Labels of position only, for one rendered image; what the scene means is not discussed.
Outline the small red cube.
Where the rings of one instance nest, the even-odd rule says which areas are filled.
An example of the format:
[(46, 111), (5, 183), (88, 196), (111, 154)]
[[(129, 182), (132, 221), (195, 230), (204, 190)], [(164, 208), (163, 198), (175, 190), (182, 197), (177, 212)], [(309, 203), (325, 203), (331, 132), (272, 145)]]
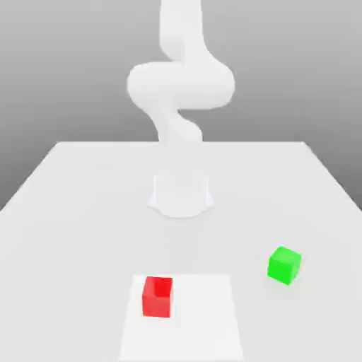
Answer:
[(143, 316), (170, 318), (172, 301), (172, 278), (159, 276), (146, 277), (141, 295)]

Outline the small green cube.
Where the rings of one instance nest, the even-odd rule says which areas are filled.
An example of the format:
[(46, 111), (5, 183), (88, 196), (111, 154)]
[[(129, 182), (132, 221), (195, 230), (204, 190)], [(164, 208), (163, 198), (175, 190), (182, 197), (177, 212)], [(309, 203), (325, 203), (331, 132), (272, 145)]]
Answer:
[(270, 256), (267, 266), (267, 276), (285, 285), (290, 285), (298, 275), (302, 255), (279, 246)]

